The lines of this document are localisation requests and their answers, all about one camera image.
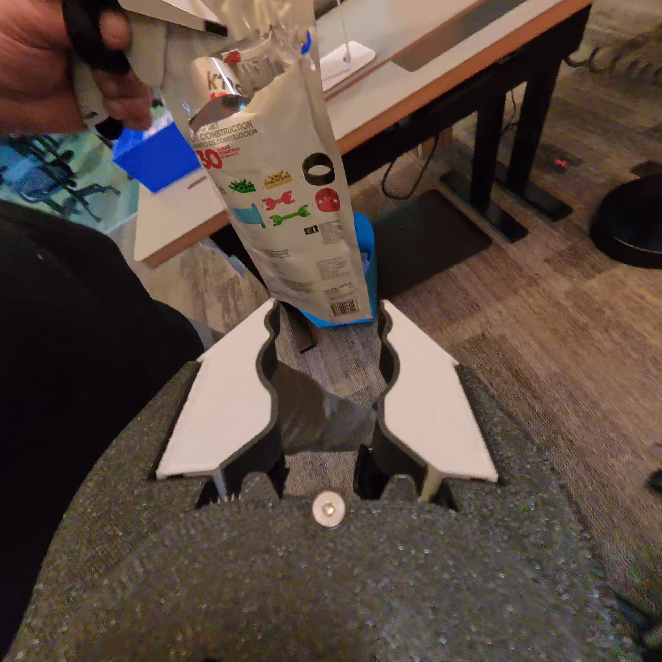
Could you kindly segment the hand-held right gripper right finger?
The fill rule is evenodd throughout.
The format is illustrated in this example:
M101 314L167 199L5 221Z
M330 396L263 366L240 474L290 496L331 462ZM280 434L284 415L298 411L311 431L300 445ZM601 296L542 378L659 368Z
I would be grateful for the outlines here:
M432 502L447 478L497 483L459 362L386 299L378 334L385 380L375 428L379 470L388 479L410 476L419 502Z

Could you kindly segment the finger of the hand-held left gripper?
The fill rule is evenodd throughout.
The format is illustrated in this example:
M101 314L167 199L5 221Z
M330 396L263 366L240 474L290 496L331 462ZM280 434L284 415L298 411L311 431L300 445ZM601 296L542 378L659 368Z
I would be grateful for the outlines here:
M228 36L227 26L211 9L211 1L118 1L122 9L151 19L220 37Z

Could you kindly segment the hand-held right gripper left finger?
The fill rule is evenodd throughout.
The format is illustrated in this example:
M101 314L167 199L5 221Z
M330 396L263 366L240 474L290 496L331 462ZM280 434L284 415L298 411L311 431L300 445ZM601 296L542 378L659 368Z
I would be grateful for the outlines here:
M222 499L252 473L282 460L275 340L279 303L269 299L197 360L197 372L156 464L155 478L207 477Z

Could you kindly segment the blue plastic bin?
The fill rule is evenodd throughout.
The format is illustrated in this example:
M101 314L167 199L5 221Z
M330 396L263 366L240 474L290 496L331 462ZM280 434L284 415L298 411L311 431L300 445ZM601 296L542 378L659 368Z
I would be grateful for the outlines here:
M201 168L168 111L154 120L149 130L125 128L114 142L112 161L151 193Z

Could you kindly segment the printed toy parts bag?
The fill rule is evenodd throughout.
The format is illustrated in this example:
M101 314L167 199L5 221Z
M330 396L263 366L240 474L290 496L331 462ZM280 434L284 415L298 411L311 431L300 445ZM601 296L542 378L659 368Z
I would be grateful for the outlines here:
M332 326L373 318L365 258L323 89L313 1L204 1L186 136L272 297Z

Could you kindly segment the person's left hand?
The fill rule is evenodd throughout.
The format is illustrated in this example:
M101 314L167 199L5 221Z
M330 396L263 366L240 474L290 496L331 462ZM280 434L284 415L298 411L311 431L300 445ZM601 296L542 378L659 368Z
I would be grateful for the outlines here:
M1 2L1 136L86 131L70 79L71 42L61 1ZM152 90L133 72L98 71L110 117L127 128L152 124Z

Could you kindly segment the dark grey floor bin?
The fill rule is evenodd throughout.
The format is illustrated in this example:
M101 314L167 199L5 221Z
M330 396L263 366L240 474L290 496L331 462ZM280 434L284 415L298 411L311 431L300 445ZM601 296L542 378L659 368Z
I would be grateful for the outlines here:
M403 294L492 244L437 190L402 204L372 227L379 299Z

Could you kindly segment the round stand base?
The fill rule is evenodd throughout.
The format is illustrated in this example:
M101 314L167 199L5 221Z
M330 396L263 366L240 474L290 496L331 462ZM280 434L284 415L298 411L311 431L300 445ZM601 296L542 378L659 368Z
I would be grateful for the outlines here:
M661 269L661 174L617 186L589 225L596 248L624 265Z

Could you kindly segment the grey desk with black legs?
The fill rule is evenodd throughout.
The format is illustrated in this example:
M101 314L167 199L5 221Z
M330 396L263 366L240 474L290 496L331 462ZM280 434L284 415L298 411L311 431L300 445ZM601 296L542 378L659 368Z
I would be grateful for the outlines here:
M346 1L319 17L320 44L334 48L340 19L375 60L327 92L327 110L348 182L476 116L470 176L444 186L512 244L528 231L492 200L516 202L556 221L572 211L530 181L564 60L581 44L592 1Z

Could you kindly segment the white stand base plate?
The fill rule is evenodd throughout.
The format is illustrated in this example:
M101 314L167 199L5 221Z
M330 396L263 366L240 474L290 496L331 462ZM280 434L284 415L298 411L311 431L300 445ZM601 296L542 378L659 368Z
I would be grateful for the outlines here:
M349 39L345 23L342 1L335 1L336 15L340 21L343 41L332 52L320 58L320 74L322 88L328 91L336 87L355 73L364 69L376 58L376 52L371 48Z

